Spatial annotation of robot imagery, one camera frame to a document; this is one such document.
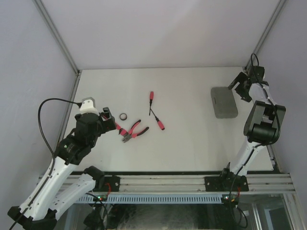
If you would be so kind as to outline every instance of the pliers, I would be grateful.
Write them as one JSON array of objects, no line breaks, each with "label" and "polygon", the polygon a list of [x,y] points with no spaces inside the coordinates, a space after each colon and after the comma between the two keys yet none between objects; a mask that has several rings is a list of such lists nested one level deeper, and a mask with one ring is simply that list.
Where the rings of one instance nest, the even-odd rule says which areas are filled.
[{"label": "pliers", "polygon": [[139,133],[133,133],[133,130],[135,129],[135,127],[141,122],[141,120],[138,120],[136,123],[133,124],[133,126],[131,127],[131,129],[129,130],[129,132],[127,130],[125,130],[124,128],[121,128],[118,124],[116,129],[119,130],[119,134],[122,135],[123,138],[123,142],[126,143],[128,140],[130,140],[131,138],[136,138],[142,134],[144,134],[149,127],[146,127],[145,129],[143,129],[143,131],[139,132]]}]

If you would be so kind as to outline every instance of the screwdriver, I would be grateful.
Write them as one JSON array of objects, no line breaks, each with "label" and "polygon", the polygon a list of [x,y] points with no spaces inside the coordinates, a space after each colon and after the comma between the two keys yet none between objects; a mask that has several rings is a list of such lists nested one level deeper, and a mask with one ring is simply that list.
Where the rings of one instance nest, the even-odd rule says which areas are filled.
[{"label": "screwdriver", "polygon": [[154,114],[153,110],[152,110],[152,109],[150,109],[150,110],[152,111],[152,113],[153,113],[153,115],[154,115],[154,117],[155,117],[155,120],[158,122],[158,126],[160,127],[160,129],[164,130],[165,127],[164,127],[164,125],[162,124],[162,122],[161,122],[161,121],[159,120],[159,118]]},{"label": "screwdriver", "polygon": [[151,91],[150,92],[150,95],[149,95],[149,116],[150,116],[150,111],[151,111],[151,109],[152,109],[152,103],[153,103],[153,99],[154,99],[154,94],[153,94],[154,92],[153,91]]}]

